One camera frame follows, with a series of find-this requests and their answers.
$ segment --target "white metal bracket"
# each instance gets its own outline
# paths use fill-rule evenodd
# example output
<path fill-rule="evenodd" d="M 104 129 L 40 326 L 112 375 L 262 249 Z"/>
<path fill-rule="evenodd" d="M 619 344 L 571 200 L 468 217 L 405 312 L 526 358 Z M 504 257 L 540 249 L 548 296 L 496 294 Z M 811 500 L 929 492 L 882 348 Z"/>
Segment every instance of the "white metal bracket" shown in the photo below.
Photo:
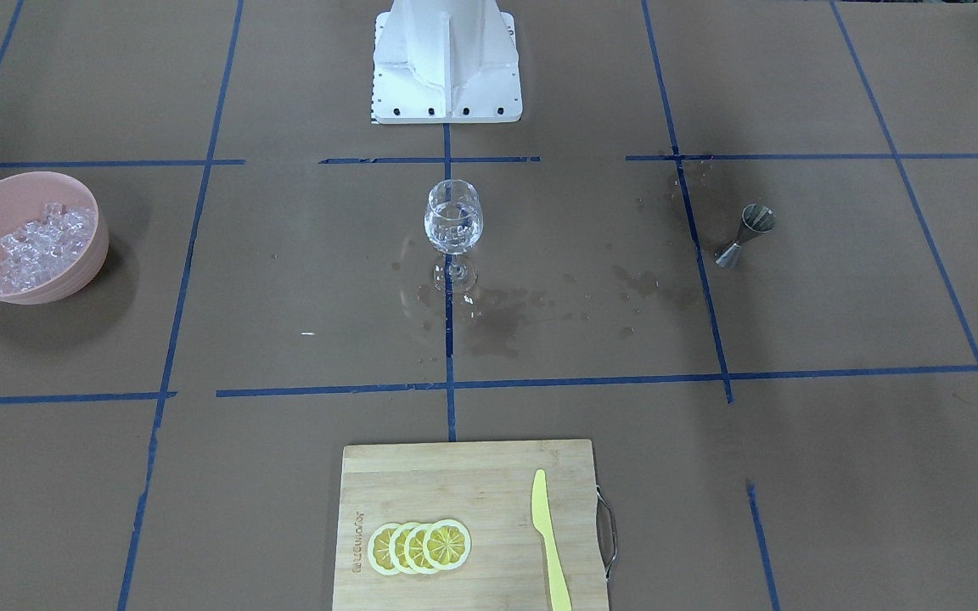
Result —
<path fill-rule="evenodd" d="M 496 0 L 395 0 L 376 17 L 374 123 L 509 123 L 523 115 L 515 20 Z"/>

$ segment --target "metal handle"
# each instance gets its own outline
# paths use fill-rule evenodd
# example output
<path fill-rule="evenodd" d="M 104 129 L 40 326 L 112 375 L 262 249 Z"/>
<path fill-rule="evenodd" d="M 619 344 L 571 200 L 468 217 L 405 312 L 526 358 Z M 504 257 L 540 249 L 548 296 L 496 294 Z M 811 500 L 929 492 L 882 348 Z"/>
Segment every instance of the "metal handle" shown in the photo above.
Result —
<path fill-rule="evenodd" d="M 614 563 L 617 562 L 617 521 L 614 519 L 614 510 L 610 507 L 610 504 L 606 502 L 605 496 L 602 496 L 602 488 L 598 485 L 594 485 L 594 495 L 598 497 L 599 504 L 602 507 L 606 507 L 606 515 L 610 517 L 610 542 L 613 544 L 613 553 L 610 554 L 610 560 L 603 558 L 602 564 L 606 567 L 606 583 L 610 583 L 610 571 L 614 569 Z M 599 538 L 599 552 L 602 550 L 602 531 L 598 531 Z"/>

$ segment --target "lemon slice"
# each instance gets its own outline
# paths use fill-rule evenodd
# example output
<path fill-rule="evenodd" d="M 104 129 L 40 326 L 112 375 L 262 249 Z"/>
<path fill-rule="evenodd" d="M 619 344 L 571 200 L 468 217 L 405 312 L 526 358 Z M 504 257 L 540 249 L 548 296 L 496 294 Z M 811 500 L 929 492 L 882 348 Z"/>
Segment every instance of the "lemon slice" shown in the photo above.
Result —
<path fill-rule="evenodd" d="M 391 534 L 391 541 L 387 542 L 387 554 L 391 564 L 407 575 L 418 573 L 411 569 L 407 562 L 407 537 L 410 536 L 410 530 L 414 530 L 418 526 L 420 526 L 420 522 L 406 522 L 397 526 L 395 533 Z"/>
<path fill-rule="evenodd" d="M 391 537 L 395 534 L 395 529 L 399 527 L 397 522 L 388 522 L 379 529 L 376 529 L 372 537 L 368 538 L 368 564 L 372 565 L 380 575 L 396 575 L 399 569 L 391 561 L 391 553 L 388 546 L 391 544 Z"/>
<path fill-rule="evenodd" d="M 405 541 L 405 552 L 407 553 L 407 564 L 410 565 L 411 569 L 414 569 L 415 573 L 420 573 L 422 575 L 432 575 L 434 573 L 439 573 L 440 570 L 435 568 L 428 563 L 428 559 L 424 557 L 424 538 L 428 536 L 430 530 L 432 530 L 432 524 L 422 524 L 414 530 L 410 530 L 410 534 L 407 535 L 407 541 Z"/>
<path fill-rule="evenodd" d="M 453 571 L 470 555 L 470 531 L 457 519 L 442 519 L 428 529 L 423 548 L 432 568 Z"/>

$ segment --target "cutting board handle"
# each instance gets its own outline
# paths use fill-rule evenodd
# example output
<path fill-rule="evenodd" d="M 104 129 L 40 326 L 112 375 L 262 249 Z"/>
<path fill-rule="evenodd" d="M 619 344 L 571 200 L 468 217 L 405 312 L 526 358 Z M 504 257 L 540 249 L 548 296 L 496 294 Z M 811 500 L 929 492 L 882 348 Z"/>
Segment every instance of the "cutting board handle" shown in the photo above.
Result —
<path fill-rule="evenodd" d="M 606 502 L 605 496 L 602 496 L 602 487 L 598 484 L 594 485 L 594 495 L 598 497 L 599 504 L 595 508 L 595 513 L 598 513 L 598 507 L 605 507 L 606 515 L 610 517 L 610 559 L 606 560 L 606 556 L 602 553 L 602 541 L 604 537 L 602 536 L 602 523 L 598 520 L 598 515 L 595 515 L 595 531 L 598 533 L 599 538 L 599 553 L 602 554 L 602 564 L 606 567 L 606 583 L 610 583 L 610 571 L 614 569 L 614 563 L 617 562 L 617 521 L 614 519 L 614 510 L 610 507 L 610 504 Z"/>

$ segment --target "glass of water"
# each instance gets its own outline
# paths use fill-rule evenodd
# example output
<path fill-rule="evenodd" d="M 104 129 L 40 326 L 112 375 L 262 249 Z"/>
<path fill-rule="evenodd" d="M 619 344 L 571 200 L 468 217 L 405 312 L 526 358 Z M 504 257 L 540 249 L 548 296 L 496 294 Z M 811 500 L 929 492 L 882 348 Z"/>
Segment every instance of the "glass of water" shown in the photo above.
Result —
<path fill-rule="evenodd" d="M 437 266 L 434 278 L 438 289 L 445 288 L 445 274 L 451 276 L 453 293 L 464 293 L 474 286 L 477 271 L 461 255 L 474 248 L 484 226 L 485 217 L 474 185 L 447 179 L 432 187 L 424 208 L 424 235 L 442 254 L 451 256 L 446 270 L 445 266 Z"/>

